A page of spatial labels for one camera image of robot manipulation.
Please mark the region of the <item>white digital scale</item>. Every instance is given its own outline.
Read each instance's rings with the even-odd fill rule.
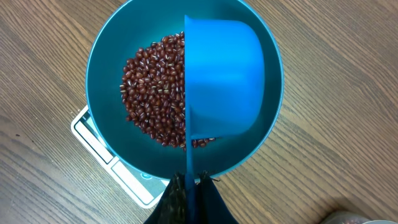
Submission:
[[[143,174],[115,156],[98,134],[88,106],[85,106],[72,121],[70,129],[98,163],[139,206],[151,208],[160,200],[169,182]]]

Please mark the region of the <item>pile of beans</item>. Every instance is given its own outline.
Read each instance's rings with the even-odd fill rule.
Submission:
[[[140,47],[123,67],[120,90],[134,122],[163,146],[181,147],[185,140],[185,38],[184,32],[163,37],[150,47]],[[215,138],[193,140],[194,148],[205,147]]]

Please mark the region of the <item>wooden table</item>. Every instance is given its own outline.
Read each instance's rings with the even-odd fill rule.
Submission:
[[[398,1],[247,0],[279,44],[285,92],[255,155],[216,183],[241,223],[336,209],[398,222]],[[140,223],[70,132],[97,32],[122,0],[0,4],[0,223]]]

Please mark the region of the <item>blue plastic scoop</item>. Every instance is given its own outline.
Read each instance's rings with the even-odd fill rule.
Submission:
[[[248,25],[185,16],[187,174],[194,176],[191,140],[247,131],[260,112],[264,83],[261,45]]]

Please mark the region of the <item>blue bowl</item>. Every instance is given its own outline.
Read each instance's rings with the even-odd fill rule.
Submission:
[[[218,176],[255,153],[274,126],[283,97],[282,59],[276,41],[265,22],[245,2],[130,0],[123,4],[108,19],[93,44],[86,69],[87,103],[99,134],[111,150],[133,168],[162,179],[171,178],[176,171],[186,171],[185,153],[181,149],[162,147],[131,122],[126,122],[119,85],[126,59],[134,57],[139,47],[183,31],[184,15],[249,25],[261,43],[267,74],[257,120],[243,134],[223,137],[205,148],[194,149],[195,172],[207,170]]]

